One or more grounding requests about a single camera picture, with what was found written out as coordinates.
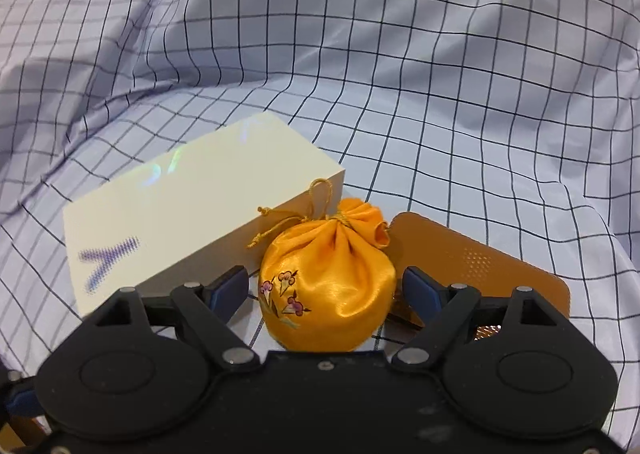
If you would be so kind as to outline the white phone box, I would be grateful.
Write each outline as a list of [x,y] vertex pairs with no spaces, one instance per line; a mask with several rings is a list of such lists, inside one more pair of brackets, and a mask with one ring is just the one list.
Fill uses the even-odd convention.
[[345,170],[269,112],[150,159],[68,204],[67,263],[86,317],[117,289],[168,294],[235,266],[258,270],[252,240],[292,213],[335,211]]

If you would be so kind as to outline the brown leather case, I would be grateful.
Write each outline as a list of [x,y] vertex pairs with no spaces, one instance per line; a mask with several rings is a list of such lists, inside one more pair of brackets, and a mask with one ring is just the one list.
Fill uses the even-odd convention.
[[508,297],[526,285],[544,296],[564,317],[570,315],[570,289],[555,275],[405,211],[388,228],[385,248],[396,273],[417,267],[438,284],[470,285],[486,297]]

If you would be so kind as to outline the blue checked cloth cover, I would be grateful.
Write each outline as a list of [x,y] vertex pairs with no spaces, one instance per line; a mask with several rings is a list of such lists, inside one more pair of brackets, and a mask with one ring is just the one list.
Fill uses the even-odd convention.
[[639,443],[639,0],[1,0],[1,358],[79,323],[63,206],[258,112],[570,289]]

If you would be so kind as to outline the orange satin drawstring pouch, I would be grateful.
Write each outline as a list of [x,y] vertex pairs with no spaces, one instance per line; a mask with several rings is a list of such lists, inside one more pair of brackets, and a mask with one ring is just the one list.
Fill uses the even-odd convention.
[[257,208],[277,221],[255,234],[266,243],[257,280],[262,319],[284,349],[343,352],[357,349],[382,325],[396,292],[396,269],[382,211],[356,197],[330,210],[332,182],[308,188],[306,211]]

